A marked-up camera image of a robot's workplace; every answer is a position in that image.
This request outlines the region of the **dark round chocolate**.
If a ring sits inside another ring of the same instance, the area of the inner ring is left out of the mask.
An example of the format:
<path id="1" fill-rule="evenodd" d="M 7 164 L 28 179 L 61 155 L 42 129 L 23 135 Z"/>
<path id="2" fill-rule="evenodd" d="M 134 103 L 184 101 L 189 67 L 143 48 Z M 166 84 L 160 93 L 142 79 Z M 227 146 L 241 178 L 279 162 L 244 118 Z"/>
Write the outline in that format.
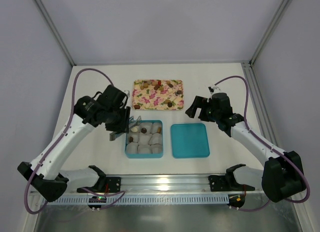
<path id="1" fill-rule="evenodd" d="M 146 129 L 145 127 L 143 127 L 143 128 L 141 129 L 141 132 L 145 134 L 145 133 L 147 132 L 147 129 Z"/>

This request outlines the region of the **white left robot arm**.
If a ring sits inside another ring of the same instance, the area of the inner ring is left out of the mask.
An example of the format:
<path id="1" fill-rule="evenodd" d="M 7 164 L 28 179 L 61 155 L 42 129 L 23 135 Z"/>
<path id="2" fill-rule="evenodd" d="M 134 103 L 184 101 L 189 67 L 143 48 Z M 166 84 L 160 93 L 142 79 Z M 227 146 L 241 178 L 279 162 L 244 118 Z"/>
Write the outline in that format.
<path id="1" fill-rule="evenodd" d="M 81 97 L 59 134 L 32 162 L 21 162 L 17 170 L 48 202 L 72 191 L 104 192 L 107 176 L 97 166 L 73 171 L 61 168 L 79 143 L 99 125 L 115 134 L 129 132 L 128 98 L 127 92 L 113 85 L 94 97 Z"/>

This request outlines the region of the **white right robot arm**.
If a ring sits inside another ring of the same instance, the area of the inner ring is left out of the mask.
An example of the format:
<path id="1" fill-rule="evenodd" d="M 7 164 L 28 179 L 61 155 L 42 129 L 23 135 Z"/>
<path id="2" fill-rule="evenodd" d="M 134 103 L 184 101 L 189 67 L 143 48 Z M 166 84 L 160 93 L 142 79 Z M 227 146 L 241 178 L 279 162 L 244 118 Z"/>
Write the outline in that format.
<path id="1" fill-rule="evenodd" d="M 295 151 L 286 152 L 258 135 L 241 114 L 233 112 L 226 93 L 214 93 L 210 98 L 196 96 L 185 113 L 194 118 L 198 109 L 201 121 L 216 123 L 221 131 L 242 144 L 263 166 L 263 170 L 246 165 L 234 166 L 232 176 L 237 184 L 263 190 L 275 203 L 307 189 L 300 156 Z"/>

